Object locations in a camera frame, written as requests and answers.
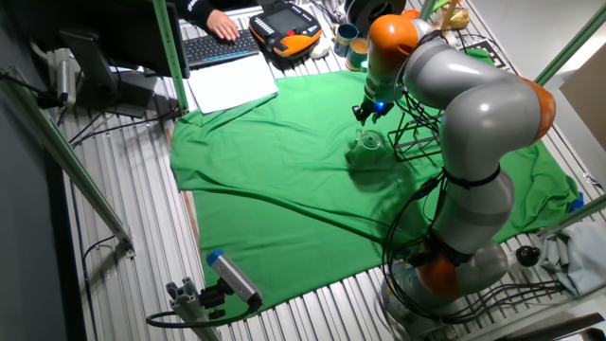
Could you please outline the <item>person's bare hand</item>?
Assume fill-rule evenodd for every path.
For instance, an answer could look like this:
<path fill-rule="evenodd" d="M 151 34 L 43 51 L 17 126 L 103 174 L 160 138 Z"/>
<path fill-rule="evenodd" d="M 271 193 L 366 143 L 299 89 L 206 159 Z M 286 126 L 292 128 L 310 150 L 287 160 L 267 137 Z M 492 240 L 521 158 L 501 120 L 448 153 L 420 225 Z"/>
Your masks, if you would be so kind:
<path fill-rule="evenodd" d="M 241 36 L 235 22 L 217 9 L 213 9 L 208 15 L 206 26 L 222 40 L 235 41 Z"/>

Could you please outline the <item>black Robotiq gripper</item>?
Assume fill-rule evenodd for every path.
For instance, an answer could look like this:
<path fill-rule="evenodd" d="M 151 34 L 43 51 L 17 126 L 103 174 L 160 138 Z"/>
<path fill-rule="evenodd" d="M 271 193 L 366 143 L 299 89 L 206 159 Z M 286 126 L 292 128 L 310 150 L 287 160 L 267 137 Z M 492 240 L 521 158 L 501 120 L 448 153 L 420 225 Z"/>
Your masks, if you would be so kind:
<path fill-rule="evenodd" d="M 353 106 L 352 112 L 356 120 L 364 126 L 368 117 L 372 117 L 372 122 L 376 124 L 380 118 L 387 115 L 393 107 L 393 101 L 374 99 L 370 95 L 364 95 L 362 104 Z"/>

